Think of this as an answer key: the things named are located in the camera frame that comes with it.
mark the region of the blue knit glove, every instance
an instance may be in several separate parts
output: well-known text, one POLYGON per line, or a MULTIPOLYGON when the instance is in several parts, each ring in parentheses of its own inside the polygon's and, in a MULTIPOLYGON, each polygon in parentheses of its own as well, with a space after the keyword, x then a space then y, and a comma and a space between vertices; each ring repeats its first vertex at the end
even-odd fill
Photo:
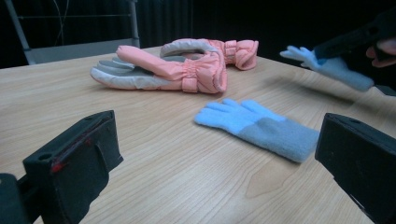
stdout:
POLYGON ((369 77, 349 70, 340 57, 318 60, 315 52, 306 48, 297 49, 294 46, 288 46, 287 50, 280 52, 280 56, 300 61, 302 67, 308 67, 323 76, 341 81, 357 91, 368 91, 374 85, 369 77))
POLYGON ((198 124, 220 128, 292 161, 303 162, 316 149, 318 131, 275 114, 252 100, 209 103, 195 116, 198 124))

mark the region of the glove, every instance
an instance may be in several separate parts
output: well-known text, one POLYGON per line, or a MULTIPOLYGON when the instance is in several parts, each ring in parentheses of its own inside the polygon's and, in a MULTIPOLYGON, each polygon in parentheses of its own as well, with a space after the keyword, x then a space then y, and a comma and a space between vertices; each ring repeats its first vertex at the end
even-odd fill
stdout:
POLYGON ((116 53, 120 60, 129 64, 130 69, 126 68, 128 65, 120 64, 123 71, 114 70, 114 63, 99 62, 91 69, 91 76, 115 89, 224 92, 227 73, 222 53, 207 43, 196 50, 200 50, 203 56, 191 60, 182 56, 159 58, 136 47, 119 46, 116 53))
POLYGON ((374 85, 369 77, 349 70, 340 57, 318 61, 315 52, 306 48, 297 49, 294 46, 288 46, 287 50, 280 52, 280 56, 303 62, 302 67, 308 67, 323 76, 341 81, 357 91, 368 91, 374 85))
POLYGON ((182 55, 188 58, 202 57, 202 54, 199 52, 191 52, 192 49, 196 49, 195 45, 200 45, 197 41, 204 42, 218 49, 222 52, 226 64, 234 64, 240 70, 252 69, 257 64, 256 59, 259 42, 253 40, 231 40, 222 42, 209 39, 179 39, 164 45, 161 48, 160 56, 179 55, 180 49, 189 49, 190 52, 184 52, 182 55))
POLYGON ((220 128, 292 161, 303 162, 315 150, 318 131, 279 116, 252 100, 209 103, 195 116, 198 124, 220 128))

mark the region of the wooden table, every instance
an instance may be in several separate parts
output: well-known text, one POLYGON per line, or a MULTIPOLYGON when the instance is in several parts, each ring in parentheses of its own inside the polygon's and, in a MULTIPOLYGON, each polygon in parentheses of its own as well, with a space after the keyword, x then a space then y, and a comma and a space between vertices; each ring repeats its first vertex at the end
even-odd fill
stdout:
POLYGON ((314 155, 296 164, 193 117, 210 101, 253 99, 316 130, 332 112, 396 137, 396 98, 264 58, 245 72, 229 66, 223 94, 120 91, 90 77, 113 56, 0 70, 0 173, 21 178, 24 158, 114 110, 124 162, 81 223, 372 223, 314 155))

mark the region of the table surface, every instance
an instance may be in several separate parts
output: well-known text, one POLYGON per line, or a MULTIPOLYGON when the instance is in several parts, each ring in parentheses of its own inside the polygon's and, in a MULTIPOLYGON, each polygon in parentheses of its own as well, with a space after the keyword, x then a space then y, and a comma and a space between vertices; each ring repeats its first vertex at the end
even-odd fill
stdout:
POLYGON ((114 56, 0 70, 0 173, 21 178, 24 158, 114 110, 124 161, 81 223, 372 223, 313 154, 293 163, 193 117, 211 101, 253 99, 316 130, 331 112, 396 137, 395 97, 260 57, 249 71, 228 66, 223 94, 114 90, 90 77, 114 56))

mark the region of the pink glove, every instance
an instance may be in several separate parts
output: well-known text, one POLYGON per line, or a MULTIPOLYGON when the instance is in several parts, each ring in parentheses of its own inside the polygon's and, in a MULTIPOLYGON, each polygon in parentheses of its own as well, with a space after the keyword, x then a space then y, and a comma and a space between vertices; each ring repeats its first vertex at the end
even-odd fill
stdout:
POLYGON ((202 41, 198 44, 196 49, 203 53, 202 57, 191 60, 178 56, 178 62, 166 61, 132 46, 119 46, 119 58, 133 64, 134 68, 129 72, 114 72, 98 64, 92 68, 91 76, 115 89, 224 92, 227 73, 222 53, 202 41))
MULTIPOLYGON (((224 62, 226 64, 235 64, 240 70, 249 70, 256 66, 257 48, 259 47, 258 41, 253 40, 242 40, 235 41, 230 40, 222 42, 219 40, 209 39, 179 39, 172 43, 166 44, 161 49, 161 57, 170 55, 179 55, 178 49, 195 49, 194 45, 196 41, 203 41, 218 50, 224 55, 224 62)), ((200 57, 199 52, 185 52, 183 56, 188 58, 200 57)))

